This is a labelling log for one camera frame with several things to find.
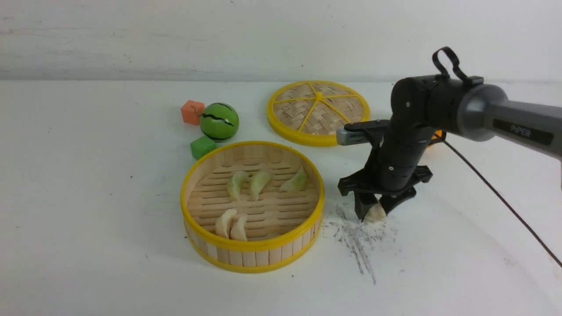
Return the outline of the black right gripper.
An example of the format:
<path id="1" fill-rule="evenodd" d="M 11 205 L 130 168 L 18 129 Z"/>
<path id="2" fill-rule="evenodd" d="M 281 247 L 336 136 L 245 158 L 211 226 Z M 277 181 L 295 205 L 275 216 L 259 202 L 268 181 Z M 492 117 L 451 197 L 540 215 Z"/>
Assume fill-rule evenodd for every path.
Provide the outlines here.
<path id="1" fill-rule="evenodd" d="M 418 180 L 413 174 L 433 138 L 433 128 L 398 129 L 388 127 L 379 147 L 371 152 L 363 168 L 341 178 L 339 192 L 354 193 L 354 210 L 363 221 L 371 206 L 378 203 L 375 194 L 383 194 L 379 204 L 388 215 L 400 204 L 414 198 Z"/>

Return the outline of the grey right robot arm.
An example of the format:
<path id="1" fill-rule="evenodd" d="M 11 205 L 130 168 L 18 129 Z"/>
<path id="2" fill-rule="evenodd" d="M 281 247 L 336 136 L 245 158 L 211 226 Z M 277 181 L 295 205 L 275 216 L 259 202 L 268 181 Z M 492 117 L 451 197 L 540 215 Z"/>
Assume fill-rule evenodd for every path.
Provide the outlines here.
<path id="1" fill-rule="evenodd" d="M 390 213 L 416 195 L 416 184 L 430 181 L 432 172 L 419 162 L 438 130 L 476 142 L 499 136 L 561 159 L 561 108 L 512 101 L 482 78 L 401 79 L 391 109 L 389 120 L 349 123 L 336 133 L 340 146 L 371 144 L 364 167 L 338 183 L 342 196 L 353 193 L 360 220 L 376 206 Z"/>

